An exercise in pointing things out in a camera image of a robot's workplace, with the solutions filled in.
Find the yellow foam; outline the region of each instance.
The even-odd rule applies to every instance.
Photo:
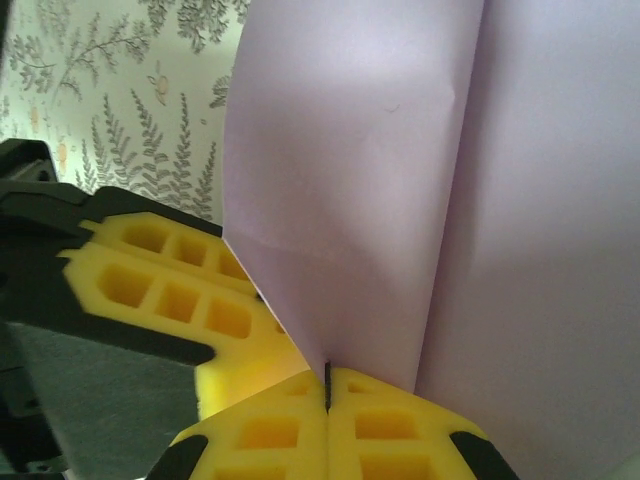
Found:
[[[304,372],[182,432],[209,446],[190,480],[475,480],[449,438],[473,423],[347,369]]]
[[[118,226],[116,233],[125,224],[136,225],[135,216],[126,217],[126,222],[112,219],[110,225]],[[169,231],[170,224],[158,218],[161,217],[153,219],[153,225],[161,224]],[[145,220],[140,225],[147,229],[151,223]],[[164,252],[171,250],[167,245],[171,245],[171,238],[179,238],[183,229],[171,230],[162,247],[161,241],[148,240],[148,246],[161,250],[161,254],[143,250],[151,252],[144,254],[126,245],[116,248],[114,239],[118,235],[114,231],[93,226],[99,232],[94,239],[102,243],[92,239],[80,250],[60,254],[70,259],[63,272],[67,281],[89,313],[194,340],[215,349],[216,358],[196,368],[200,418],[309,368],[255,295],[247,294],[243,288],[231,288],[237,286],[233,282],[219,282],[219,275],[203,272],[204,267],[198,275],[194,275],[189,266],[174,268],[176,260]],[[217,255],[226,248],[214,237],[194,238],[203,244],[205,240],[209,242],[205,258],[213,257],[211,252]]]
[[[91,241],[254,296],[256,289],[224,241],[154,213],[83,221]]]
[[[331,480],[475,480],[449,435],[486,438],[459,415],[340,368],[328,421]]]
[[[325,480],[323,385],[300,373],[185,430],[209,443],[191,480]]]

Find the gray surface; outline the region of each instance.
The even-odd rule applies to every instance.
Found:
[[[11,330],[77,480],[142,477],[198,421],[193,367],[36,327]]]

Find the paper fold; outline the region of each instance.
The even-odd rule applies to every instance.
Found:
[[[640,450],[637,4],[487,2],[417,393],[522,479]]]
[[[412,391],[482,2],[254,0],[225,238],[311,366]]]

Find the floral wallpaper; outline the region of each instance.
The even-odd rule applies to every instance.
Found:
[[[0,140],[44,140],[62,181],[222,222],[226,95],[249,0],[14,1]]]

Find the paper sheet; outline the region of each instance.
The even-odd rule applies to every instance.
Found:
[[[225,238],[318,372],[413,390],[480,0],[254,0]]]
[[[640,4],[487,2],[418,392],[522,479],[640,450]]]

